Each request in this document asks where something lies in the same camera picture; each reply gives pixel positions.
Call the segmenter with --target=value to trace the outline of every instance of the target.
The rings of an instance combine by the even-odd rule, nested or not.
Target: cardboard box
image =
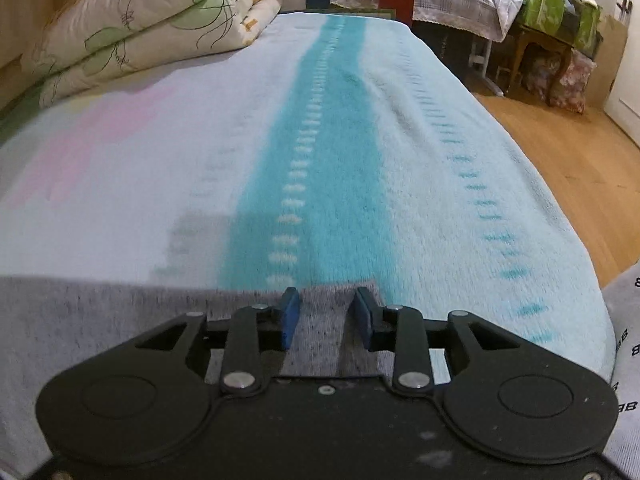
[[[628,28],[610,14],[604,14],[598,32],[603,41],[593,59],[597,67],[591,73],[584,95],[589,106],[603,110],[625,53]]]

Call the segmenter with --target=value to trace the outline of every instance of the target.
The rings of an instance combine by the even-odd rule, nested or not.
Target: folded comforter
[[[251,44],[280,0],[72,0],[22,57],[40,105],[127,73]]]

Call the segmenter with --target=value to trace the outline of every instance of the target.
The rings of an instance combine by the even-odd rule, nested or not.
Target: bed
[[[345,324],[365,284],[431,318],[468,308],[610,378],[616,341],[583,244],[402,23],[281,14],[247,48],[45,110],[33,88],[1,138],[7,469],[46,459],[33,401],[60,370],[177,313],[221,319],[291,285],[305,307],[285,373],[390,370]],[[442,359],[435,373],[447,381]]]

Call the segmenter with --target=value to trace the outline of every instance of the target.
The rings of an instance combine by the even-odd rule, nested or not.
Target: teal stripe
[[[290,276],[298,287],[373,278],[391,297],[396,266],[381,184],[383,161],[359,67],[366,24],[361,18],[328,16],[300,62],[262,160],[239,201],[220,286],[282,288],[284,283],[270,286],[268,278],[274,275]],[[316,95],[312,86],[319,58],[337,34],[321,110],[313,111],[321,114],[313,116],[320,124],[303,124]],[[308,129],[318,131],[315,141],[301,142],[299,131]],[[296,171],[293,180],[290,171]],[[298,187],[287,190],[290,184]],[[283,214],[295,214],[296,223],[279,223]],[[285,243],[274,243],[273,237]]]

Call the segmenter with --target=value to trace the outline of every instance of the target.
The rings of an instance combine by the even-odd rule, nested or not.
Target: circular cap
[[[84,389],[82,403],[96,416],[128,418],[148,410],[158,390],[149,381],[135,376],[100,378]]]
[[[137,465],[175,452],[198,430],[210,402],[200,377],[166,352],[122,355],[99,356],[42,389],[36,417],[52,450],[105,466]]]
[[[255,383],[255,377],[248,372],[231,372],[224,376],[222,382],[229,388],[242,390]]]
[[[509,379],[500,387],[498,398],[511,412],[531,418],[559,415],[574,401],[562,381],[539,375]]]
[[[425,386],[428,386],[428,384],[431,382],[431,379],[428,375],[425,375],[421,372],[407,372],[398,377],[398,382],[405,388],[417,390],[418,388],[424,388]]]
[[[335,393],[335,388],[330,384],[325,384],[318,388],[318,393],[321,395],[333,395]]]
[[[449,384],[444,409],[488,453],[519,463],[580,458],[604,445],[617,399],[596,374],[550,352],[487,351]]]

